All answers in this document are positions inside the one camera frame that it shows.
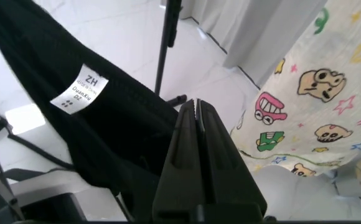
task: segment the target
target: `white curtain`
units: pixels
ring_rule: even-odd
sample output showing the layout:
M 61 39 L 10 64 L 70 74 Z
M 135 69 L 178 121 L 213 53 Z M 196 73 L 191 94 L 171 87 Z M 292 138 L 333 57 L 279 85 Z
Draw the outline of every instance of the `white curtain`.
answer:
M 183 0 L 193 17 L 227 51 L 224 67 L 240 66 L 262 86 L 327 0 Z

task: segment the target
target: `cartoon print fabric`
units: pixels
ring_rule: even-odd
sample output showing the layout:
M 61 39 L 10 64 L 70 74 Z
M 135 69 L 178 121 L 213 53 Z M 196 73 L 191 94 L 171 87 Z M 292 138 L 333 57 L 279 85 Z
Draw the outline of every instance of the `cartoon print fabric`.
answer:
M 327 2 L 231 137 L 251 171 L 278 165 L 310 177 L 361 153 L 361 1 Z

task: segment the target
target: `white tile floor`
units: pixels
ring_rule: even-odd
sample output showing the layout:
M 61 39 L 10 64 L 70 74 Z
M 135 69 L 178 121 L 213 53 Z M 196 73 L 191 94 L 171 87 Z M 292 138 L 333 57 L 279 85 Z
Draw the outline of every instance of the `white tile floor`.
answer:
M 154 89 L 164 18 L 159 0 L 35 1 L 86 46 Z M 168 50 L 161 97 L 168 100 L 185 93 L 189 98 L 208 101 L 230 130 L 258 90 L 239 69 L 223 68 L 224 58 L 225 53 L 198 30 L 193 20 L 180 21 L 175 46 Z M 0 114 L 30 103 L 0 53 Z M 0 133 L 0 161 L 5 170 L 48 171 L 56 167 L 9 140 L 6 134 Z M 70 162 L 66 143 L 48 122 L 20 136 Z M 343 207 L 346 205 L 335 199 L 325 177 L 301 179 L 282 168 L 265 167 L 254 178 L 268 201 L 268 215 L 280 220 L 361 220 L 361 204 L 348 204 L 354 211 L 348 212 Z

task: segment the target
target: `white tag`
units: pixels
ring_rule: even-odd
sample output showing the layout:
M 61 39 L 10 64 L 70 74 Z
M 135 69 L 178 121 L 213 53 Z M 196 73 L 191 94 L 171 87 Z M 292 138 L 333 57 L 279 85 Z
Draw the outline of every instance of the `white tag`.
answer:
M 82 65 L 78 77 L 62 94 L 50 101 L 68 114 L 74 114 L 91 104 L 104 89 L 108 80 Z

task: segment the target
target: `black garment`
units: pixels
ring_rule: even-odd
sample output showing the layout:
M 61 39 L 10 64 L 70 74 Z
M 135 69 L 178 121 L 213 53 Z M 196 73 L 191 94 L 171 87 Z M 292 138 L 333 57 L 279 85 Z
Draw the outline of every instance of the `black garment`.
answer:
M 92 185 L 121 192 L 133 200 L 133 210 L 142 211 L 134 215 L 147 217 L 150 211 L 138 208 L 138 197 L 147 197 L 147 204 L 154 197 L 176 110 L 82 45 L 31 0 L 0 0 L 0 50 L 66 141 L 77 172 Z M 83 64 L 109 82 L 92 104 L 69 115 L 49 101 L 74 82 Z M 140 185 L 143 194 L 135 193 Z

